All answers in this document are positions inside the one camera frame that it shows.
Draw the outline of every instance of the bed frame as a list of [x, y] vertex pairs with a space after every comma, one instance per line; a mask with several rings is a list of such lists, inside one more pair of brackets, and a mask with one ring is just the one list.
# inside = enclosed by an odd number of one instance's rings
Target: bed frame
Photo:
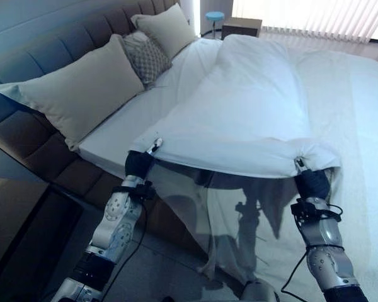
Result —
[[[0, 83], [26, 81], [53, 72], [102, 47], [113, 33], [134, 30], [134, 14], [159, 14], [177, 0], [138, 0], [96, 12], [51, 31], [0, 57]], [[121, 179], [69, 151], [64, 137], [41, 113], [0, 94], [0, 149], [61, 191], [103, 209]], [[162, 201], [150, 210], [149, 229], [198, 254], [200, 247]]]

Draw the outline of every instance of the mattress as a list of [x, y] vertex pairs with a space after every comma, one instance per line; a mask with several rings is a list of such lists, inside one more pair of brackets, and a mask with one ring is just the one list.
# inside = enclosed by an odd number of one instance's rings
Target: mattress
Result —
[[[84, 139], [80, 145], [81, 156], [104, 170], [123, 177], [123, 163], [131, 143], [158, 119], [165, 117], [175, 104], [183, 101], [192, 93], [199, 85], [201, 78], [212, 68], [220, 45], [219, 41], [200, 39], [186, 47], [174, 59], [173, 67], [156, 81], [150, 91], [129, 101]], [[313, 103], [314, 98], [319, 98], [320, 102], [329, 98], [330, 94], [328, 94], [325, 81], [335, 75], [325, 71], [325, 60], [331, 60], [339, 55], [330, 52], [314, 52], [306, 55], [300, 50], [289, 50], [289, 52], [307, 87], [309, 102]], [[375, 301], [378, 300], [378, 64], [372, 60], [352, 55], [342, 55], [341, 59], [350, 71], [348, 77], [350, 80], [338, 89], [341, 91], [347, 86], [352, 94], [352, 105], [350, 112], [344, 112], [343, 116], [338, 113], [336, 118], [341, 121], [344, 117], [346, 119], [343, 121], [344, 125], [348, 123], [347, 125], [353, 127], [357, 132], [357, 148], [362, 164], [363, 183], [362, 187], [356, 188], [355, 193], [363, 191], [367, 204], [363, 207], [365, 209], [362, 209], [361, 204], [353, 204], [353, 194], [351, 194], [351, 200], [345, 203], [347, 214], [346, 222], [343, 224], [348, 228], [344, 229], [343, 227], [342, 229], [342, 224], [340, 224], [340, 228], [345, 239], [345, 246], [353, 247], [347, 251], [348, 255], [356, 264], [355, 266], [361, 268], [357, 269], [356, 275], [364, 292], [369, 300]], [[319, 76], [316, 74], [317, 68], [321, 71]], [[311, 124], [317, 129], [330, 127], [330, 123], [320, 120], [319, 114], [320, 112], [314, 111], [311, 106]], [[355, 118], [353, 122], [348, 121], [350, 114]], [[320, 129], [321, 138], [324, 140], [325, 134], [329, 132]], [[355, 159], [346, 160], [352, 164]], [[284, 208], [284, 213], [282, 229], [295, 229], [288, 207]], [[350, 226], [352, 224], [350, 221], [353, 220], [355, 220], [355, 229], [361, 233], [353, 232], [353, 227]], [[267, 224], [266, 217], [261, 215], [260, 225]], [[275, 240], [274, 235], [268, 229], [258, 229], [257, 235], [267, 241]], [[284, 242], [286, 241], [285, 235], [282, 231]], [[292, 236], [288, 236], [290, 242], [285, 245], [278, 244], [275, 249], [271, 249], [271, 257], [272, 259], [276, 258], [277, 263], [280, 263], [282, 254], [300, 253], [300, 256], [302, 255], [302, 240], [299, 238], [295, 242]], [[283, 250], [283, 247], [287, 248], [291, 244], [296, 247]], [[356, 249], [359, 244], [364, 245], [360, 250]], [[264, 251], [269, 248], [269, 246], [263, 245], [263, 240], [257, 246], [257, 249]], [[295, 263], [287, 263], [287, 261], [281, 270], [274, 272], [274, 267], [269, 267], [264, 264], [263, 259], [260, 260], [257, 275], [272, 283], [276, 290], [279, 290]], [[310, 297], [314, 298], [314, 301], [324, 301], [319, 294], [316, 282], [305, 265], [295, 275], [294, 282], [289, 289], [307, 299]], [[280, 299], [295, 301], [289, 296], [280, 296]]]

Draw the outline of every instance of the vertical blinds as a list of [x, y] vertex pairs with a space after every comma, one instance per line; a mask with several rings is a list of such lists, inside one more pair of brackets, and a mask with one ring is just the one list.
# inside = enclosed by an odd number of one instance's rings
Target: vertical blinds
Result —
[[232, 16], [263, 29], [367, 43], [378, 27], [378, 0], [234, 0]]

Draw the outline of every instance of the black cable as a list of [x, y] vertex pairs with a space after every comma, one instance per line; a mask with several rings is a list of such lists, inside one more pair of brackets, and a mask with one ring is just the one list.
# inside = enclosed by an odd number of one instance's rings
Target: black cable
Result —
[[341, 216], [343, 214], [343, 209], [339, 206], [336, 206], [334, 204], [331, 204], [331, 203], [328, 203], [328, 206], [332, 206], [334, 208], [338, 208], [340, 210], [340, 213], [338, 213], [339, 216]]
[[113, 283], [115, 282], [116, 278], [119, 276], [120, 271], [123, 269], [123, 267], [126, 265], [126, 263], [130, 260], [130, 258], [133, 257], [133, 255], [137, 252], [137, 250], [138, 250], [139, 247], [141, 246], [141, 243], [142, 243], [142, 241], [143, 241], [144, 235], [146, 234], [146, 231], [147, 231], [147, 208], [146, 208], [146, 206], [144, 206], [144, 204], [142, 204], [142, 207], [143, 207], [143, 210], [144, 210], [144, 229], [143, 229], [143, 232], [142, 232], [142, 234], [141, 234], [141, 238], [140, 238], [140, 240], [139, 240], [139, 243], [137, 244], [136, 248], [135, 248], [134, 251], [131, 253], [131, 255], [127, 257], [127, 259], [125, 260], [125, 262], [124, 262], [124, 263], [122, 264], [122, 266], [119, 268], [119, 270], [118, 270], [118, 272], [116, 273], [115, 277], [113, 277], [113, 280], [112, 280], [112, 282], [109, 284], [108, 288], [106, 289], [105, 294], [103, 295], [101, 302], [103, 302], [103, 301], [105, 300], [105, 297], [106, 297], [107, 294], [109, 293], [110, 288], [113, 286]]
[[295, 298], [297, 298], [298, 300], [302, 301], [302, 302], [307, 302], [306, 300], [298, 297], [297, 295], [289, 292], [289, 291], [285, 291], [284, 289], [287, 287], [287, 285], [289, 285], [289, 283], [291, 282], [291, 279], [292, 279], [292, 276], [295, 274], [296, 270], [298, 269], [298, 267], [300, 266], [301, 262], [304, 260], [304, 258], [307, 256], [308, 254], [308, 249], [305, 251], [304, 255], [301, 257], [301, 259], [298, 261], [297, 265], [294, 267], [294, 269], [292, 270], [291, 272], [291, 275], [289, 277], [289, 279], [287, 280], [287, 282], [284, 284], [284, 286], [282, 287], [282, 290], [281, 292], [283, 294], [289, 294], [290, 296], [293, 296]]

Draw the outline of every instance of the blue stool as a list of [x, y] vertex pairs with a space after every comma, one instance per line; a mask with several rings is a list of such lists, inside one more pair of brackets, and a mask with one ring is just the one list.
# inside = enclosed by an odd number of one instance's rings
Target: blue stool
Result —
[[213, 39], [215, 39], [215, 22], [224, 19], [224, 13], [220, 11], [209, 11], [206, 13], [206, 19], [213, 21]]

